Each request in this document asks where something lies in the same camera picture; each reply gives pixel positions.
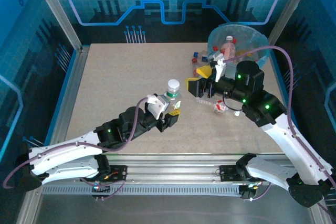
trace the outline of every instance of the green label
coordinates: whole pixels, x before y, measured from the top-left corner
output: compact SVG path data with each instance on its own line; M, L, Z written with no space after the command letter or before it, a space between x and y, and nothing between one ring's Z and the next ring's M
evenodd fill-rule
M167 92L167 96L169 96L169 97L177 97L178 94L179 94L179 93L172 94L172 93Z

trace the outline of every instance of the white arm casing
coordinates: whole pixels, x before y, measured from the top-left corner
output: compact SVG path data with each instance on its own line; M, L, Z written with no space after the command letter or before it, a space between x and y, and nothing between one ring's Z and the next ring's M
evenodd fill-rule
M280 146L282 151L286 154L289 160L296 168L300 179L306 185L318 185L318 181L327 180L325 173L320 170L316 162L310 157L307 151L300 145L297 139L292 136L292 132L289 129L287 116L282 114L276 119L276 124L267 124L261 127L274 141ZM319 159L324 169L332 174L332 166L327 163L308 143L308 141L300 134L300 138L309 148L310 151Z
M91 131L86 135L59 144L32 148L31 152L29 153L29 158L38 156L40 153L50 148L75 142L86 142L94 145L100 143L98 135L93 131ZM102 153L101 149L84 145L76 146L74 144L73 146L68 146L65 148L60 148L59 150L55 150L47 155L42 155L41 158L32 161L30 164L34 165L34 169L32 169L31 171L35 175L40 175L56 166L59 166L60 164L64 164L86 156L98 155L101 153Z
M295 168L285 167L266 161L261 157L252 158L246 165L247 172L254 178L261 178L288 191L287 178L295 175Z
M65 164L58 165L48 170L49 174L42 184L69 178L92 178L98 174L98 162L92 157L79 158Z

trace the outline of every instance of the black arm segment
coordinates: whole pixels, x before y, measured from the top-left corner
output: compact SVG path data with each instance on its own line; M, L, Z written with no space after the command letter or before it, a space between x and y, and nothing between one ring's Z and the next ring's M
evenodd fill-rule
M215 94L241 102L245 115L258 127L275 119L287 110L274 95L264 90L264 72L254 61L242 61L237 65L235 79L222 76L215 82L215 72L208 78L191 79L188 91L195 97L207 93L211 98Z
M160 132L166 128L173 126L179 119L180 111L176 110L166 114L161 114L158 120L147 110L148 104L145 105L145 112L139 109L137 127L132 138L135 139L143 133L156 127ZM113 119L97 127L94 132L98 134L100 146L117 149L121 147L130 136L136 107L129 107L125 112L119 115L119 118Z

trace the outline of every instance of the metal post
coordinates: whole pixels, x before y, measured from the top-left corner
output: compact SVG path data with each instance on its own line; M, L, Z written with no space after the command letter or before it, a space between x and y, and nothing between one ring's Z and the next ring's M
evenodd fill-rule
M268 41L270 45L274 45L276 43L276 41L280 37L280 34L284 30L288 20L292 16L295 9L298 7L299 2L300 0L288 0L287 1L285 7L282 10L282 13L280 14L279 19L277 20L271 34L268 37Z
M79 53L82 47L82 44L73 29L66 13L64 12L60 2L58 0L46 0L47 4L49 5L51 11L53 12L54 16L56 17L57 21L61 25L64 33L68 37L70 43L74 47L74 49Z

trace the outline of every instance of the white jar lid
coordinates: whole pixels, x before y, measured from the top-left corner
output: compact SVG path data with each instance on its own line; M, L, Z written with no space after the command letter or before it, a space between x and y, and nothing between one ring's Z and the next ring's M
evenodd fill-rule
M171 79L168 81L167 90L171 92L175 92L180 89L180 82L175 79Z

